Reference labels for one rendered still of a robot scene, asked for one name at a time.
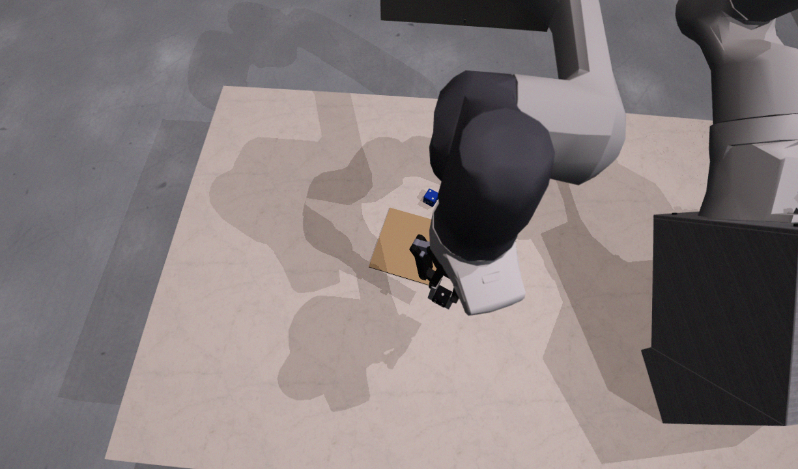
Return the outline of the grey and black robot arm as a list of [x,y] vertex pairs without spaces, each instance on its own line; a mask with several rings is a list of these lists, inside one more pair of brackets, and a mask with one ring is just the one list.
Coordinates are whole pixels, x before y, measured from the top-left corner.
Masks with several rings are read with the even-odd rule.
[[[548,25],[558,78],[461,72],[438,93],[429,145],[441,181],[431,251],[469,317],[526,297],[515,240],[550,179],[581,185],[625,142],[599,0],[507,1]],[[676,4],[677,26],[711,71],[699,216],[798,222],[798,50],[776,35],[776,18],[797,9],[798,0]]]

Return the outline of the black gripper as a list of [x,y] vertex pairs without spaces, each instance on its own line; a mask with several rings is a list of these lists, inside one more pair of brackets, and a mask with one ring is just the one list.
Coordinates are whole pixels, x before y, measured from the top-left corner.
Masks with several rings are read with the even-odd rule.
[[[444,271],[442,264],[438,263],[438,259],[431,251],[431,243],[427,241],[423,235],[418,234],[410,247],[410,252],[414,258],[416,258],[416,266],[420,279],[428,279],[430,281],[429,288],[431,291],[429,292],[428,298],[432,300],[443,276],[449,278],[448,274],[446,274],[446,271]],[[436,267],[436,271],[433,270],[433,264]],[[457,304],[458,299],[459,297],[457,296],[457,292],[455,289],[453,289],[453,292],[445,306],[446,309],[450,309],[452,303]]]

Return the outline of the black die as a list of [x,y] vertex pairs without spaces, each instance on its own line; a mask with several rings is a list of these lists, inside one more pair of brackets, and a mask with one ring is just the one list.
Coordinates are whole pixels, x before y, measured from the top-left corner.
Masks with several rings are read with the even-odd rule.
[[432,301],[437,305],[444,307],[446,306],[451,294],[452,291],[447,290],[446,288],[444,288],[444,286],[439,285],[433,296]]

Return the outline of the tan square mat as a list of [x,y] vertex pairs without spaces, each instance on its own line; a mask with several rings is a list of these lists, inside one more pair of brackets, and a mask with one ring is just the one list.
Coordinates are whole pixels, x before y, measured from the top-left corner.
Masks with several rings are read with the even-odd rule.
[[431,219],[401,210],[389,209],[369,268],[429,285],[419,277],[416,258],[410,247],[418,235],[429,240]]

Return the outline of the blue die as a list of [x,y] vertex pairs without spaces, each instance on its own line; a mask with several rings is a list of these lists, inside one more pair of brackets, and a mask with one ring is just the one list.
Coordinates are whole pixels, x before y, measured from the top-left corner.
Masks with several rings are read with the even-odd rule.
[[429,206],[434,206],[438,200],[438,192],[428,189],[427,193],[423,196],[423,202]]

